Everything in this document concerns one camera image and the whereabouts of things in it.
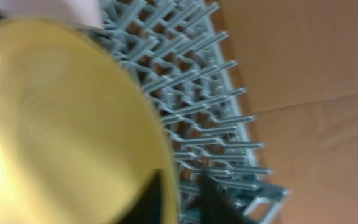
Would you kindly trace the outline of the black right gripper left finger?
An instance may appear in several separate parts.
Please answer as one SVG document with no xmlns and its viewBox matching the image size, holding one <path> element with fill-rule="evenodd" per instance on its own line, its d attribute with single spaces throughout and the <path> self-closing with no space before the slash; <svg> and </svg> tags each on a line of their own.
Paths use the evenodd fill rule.
<svg viewBox="0 0 358 224">
<path fill-rule="evenodd" d="M 119 224 L 161 224 L 162 222 L 162 181 L 157 170 L 142 195 Z"/>
</svg>

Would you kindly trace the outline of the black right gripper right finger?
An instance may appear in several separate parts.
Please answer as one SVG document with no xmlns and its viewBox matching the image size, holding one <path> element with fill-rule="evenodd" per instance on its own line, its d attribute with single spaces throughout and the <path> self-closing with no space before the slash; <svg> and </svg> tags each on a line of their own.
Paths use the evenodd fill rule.
<svg viewBox="0 0 358 224">
<path fill-rule="evenodd" d="M 201 224 L 256 224 L 253 219 L 244 217 L 219 192 L 217 184 L 208 175 L 202 174 L 200 187 Z"/>
</svg>

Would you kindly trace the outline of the yellow plate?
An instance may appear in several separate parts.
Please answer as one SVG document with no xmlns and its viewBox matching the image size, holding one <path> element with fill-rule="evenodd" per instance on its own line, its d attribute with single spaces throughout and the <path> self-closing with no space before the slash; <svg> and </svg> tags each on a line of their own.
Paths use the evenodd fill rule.
<svg viewBox="0 0 358 224">
<path fill-rule="evenodd" d="M 0 21 L 0 223 L 119 223 L 157 170 L 161 223 L 176 223 L 171 151 L 99 45 L 53 21 Z"/>
</svg>

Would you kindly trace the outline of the white bowl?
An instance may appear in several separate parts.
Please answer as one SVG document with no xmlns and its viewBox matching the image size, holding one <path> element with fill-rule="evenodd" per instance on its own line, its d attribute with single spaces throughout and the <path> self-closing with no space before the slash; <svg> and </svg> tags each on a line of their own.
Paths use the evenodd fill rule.
<svg viewBox="0 0 358 224">
<path fill-rule="evenodd" d="M 9 16 L 38 16 L 77 27 L 103 28 L 99 0 L 2 0 L 0 8 Z"/>
</svg>

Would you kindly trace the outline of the grey dishwasher rack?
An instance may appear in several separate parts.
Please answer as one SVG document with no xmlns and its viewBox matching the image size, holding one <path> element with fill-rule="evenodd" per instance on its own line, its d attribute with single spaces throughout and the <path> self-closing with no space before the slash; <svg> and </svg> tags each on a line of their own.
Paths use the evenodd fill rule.
<svg viewBox="0 0 358 224">
<path fill-rule="evenodd" d="M 242 113 L 224 58 L 228 37 L 213 25 L 215 1 L 102 0 L 103 29 L 90 36 L 104 46 L 157 108 L 173 146 L 180 223 L 198 223 L 198 185 L 206 170 L 236 210 L 252 223 L 276 223 L 289 190 L 267 182 L 258 160 L 264 147 L 250 138 L 256 117 Z"/>
</svg>

